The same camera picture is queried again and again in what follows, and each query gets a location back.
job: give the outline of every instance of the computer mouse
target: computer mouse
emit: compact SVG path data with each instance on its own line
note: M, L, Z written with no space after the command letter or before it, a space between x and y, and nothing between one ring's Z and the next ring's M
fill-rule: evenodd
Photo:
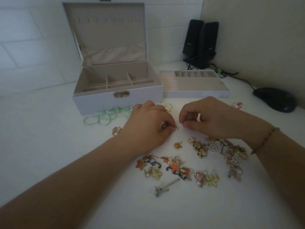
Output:
M276 88L257 88L253 94L269 107L280 112L293 112L297 106L297 101L292 94Z

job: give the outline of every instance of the jewelry box compartment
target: jewelry box compartment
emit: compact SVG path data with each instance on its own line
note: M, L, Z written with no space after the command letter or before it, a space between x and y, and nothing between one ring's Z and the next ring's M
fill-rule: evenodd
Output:
M147 61L84 67L74 96L161 85Z
M168 98L227 98L229 89L213 70L161 71L163 97Z

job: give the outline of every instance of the orange star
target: orange star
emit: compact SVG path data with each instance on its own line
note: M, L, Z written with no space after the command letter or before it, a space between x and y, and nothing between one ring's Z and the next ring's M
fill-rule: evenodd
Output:
M189 175L191 173L191 171L189 169L185 169L184 173L186 173L187 175Z
M165 163L167 163L167 164L168 164L168 162L170 161L170 159L168 159L168 158L166 158L166 157L162 157L162 159L163 159L163 162L165 162Z
M172 169L172 172L175 172L176 170L179 171L179 167L177 166L177 164L175 162L173 162L173 164L169 165L169 167Z
M137 166L135 168L139 168L141 171L146 166L146 164L143 162L143 160L137 160Z

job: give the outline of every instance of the open jewelry box lid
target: open jewelry box lid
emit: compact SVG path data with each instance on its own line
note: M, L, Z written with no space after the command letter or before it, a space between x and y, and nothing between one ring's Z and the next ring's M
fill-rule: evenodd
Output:
M148 60L144 3L63 3L83 66Z

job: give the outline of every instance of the brown bracelet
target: brown bracelet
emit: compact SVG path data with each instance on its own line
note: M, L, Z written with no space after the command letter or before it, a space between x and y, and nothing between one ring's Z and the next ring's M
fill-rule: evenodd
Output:
M266 136L266 138L263 140L263 142L261 143L261 145L260 145L258 148L254 149L254 150L251 152L251 154L254 154L254 153L256 153L257 150L261 149L261 148L265 145L265 143L269 140L269 138L271 137L271 135L272 135L275 131L277 131L277 130L280 130L280 128L274 128L274 129L272 129L272 130L270 131L270 133Z

